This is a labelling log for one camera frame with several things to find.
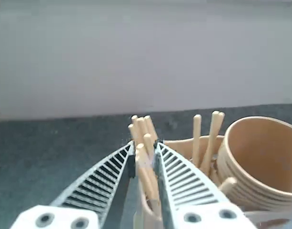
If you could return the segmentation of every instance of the dark carpet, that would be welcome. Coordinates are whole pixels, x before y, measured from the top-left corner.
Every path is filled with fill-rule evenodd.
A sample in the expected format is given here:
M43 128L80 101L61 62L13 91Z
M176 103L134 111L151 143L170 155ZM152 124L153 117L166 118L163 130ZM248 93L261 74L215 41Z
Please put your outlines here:
M226 114L220 134L235 120L263 115L292 124L292 104L217 108ZM192 136L192 118L202 115L202 134L211 112L202 109L150 113L160 138ZM0 229L34 205L48 205L79 175L130 140L132 114L0 123ZM121 228L132 228L137 179L127 195Z

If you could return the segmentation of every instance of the cup rim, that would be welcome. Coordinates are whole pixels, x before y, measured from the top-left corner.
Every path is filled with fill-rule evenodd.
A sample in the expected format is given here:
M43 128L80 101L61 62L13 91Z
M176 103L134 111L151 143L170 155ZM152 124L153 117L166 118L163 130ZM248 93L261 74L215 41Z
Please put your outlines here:
M248 172L245 171L245 169L237 162L237 160L234 158L234 156L231 153L231 149L229 147L229 133L231 131L231 129L238 124L239 122L246 120L246 119L265 119L265 120L270 120L270 121L274 121L274 122L278 122L282 125L285 125L289 128L292 128L292 124L289 124L285 121L276 119L276 118L271 118L271 117L265 117L265 116L248 116L248 117L244 117L241 119L236 120L235 122L233 122L226 130L225 132L225 136L224 136L224 146L226 148L226 152L228 157L230 158L230 160L235 164L235 166L237 166L237 168L239 169L239 171L242 173L242 175L244 177L247 177L252 183L255 183L256 185L259 185L262 188L267 189L268 191L277 194L277 195L284 195L286 197L292 197L292 192L285 192L285 191L281 191L278 190L276 188L270 187L268 185L266 185L265 183L262 183L261 181L257 180L256 178L252 177Z

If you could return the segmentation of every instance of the paper cup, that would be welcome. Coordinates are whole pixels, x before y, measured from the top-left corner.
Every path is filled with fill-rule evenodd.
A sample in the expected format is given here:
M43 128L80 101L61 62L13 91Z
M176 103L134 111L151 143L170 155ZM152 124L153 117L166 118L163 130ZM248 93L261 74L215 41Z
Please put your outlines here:
M246 117L226 131L217 159L220 179L235 177L229 198L258 209L292 208L292 125Z

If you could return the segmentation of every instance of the chopstick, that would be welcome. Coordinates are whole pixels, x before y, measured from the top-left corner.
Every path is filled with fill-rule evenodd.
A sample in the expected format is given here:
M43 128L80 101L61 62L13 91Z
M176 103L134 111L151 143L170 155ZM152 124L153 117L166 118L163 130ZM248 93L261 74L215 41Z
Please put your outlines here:
M201 163L200 170L208 176L211 167L211 159L214 151L215 141L221 128L225 114L223 112L214 111L211 115L211 126L209 130L209 139L204 159Z
M193 117L193 146L192 146L192 163L198 168L200 163L199 147L201 136L201 115Z

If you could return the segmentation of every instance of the stick tip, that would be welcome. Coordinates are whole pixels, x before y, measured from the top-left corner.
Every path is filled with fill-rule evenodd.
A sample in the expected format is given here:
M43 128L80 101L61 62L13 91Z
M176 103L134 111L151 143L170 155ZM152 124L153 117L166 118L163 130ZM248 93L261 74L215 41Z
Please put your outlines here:
M224 118L225 117L225 113L224 112L219 112L219 116Z
M234 178L234 177L229 177L229 178L226 179L226 181L227 181L229 184L232 184L232 185L237 184L237 179Z
M144 147L144 144L143 143L139 143L138 145L137 145L137 149L142 149Z
M202 116L200 115L200 114L196 114L194 117L193 117L193 119L201 119L202 118Z

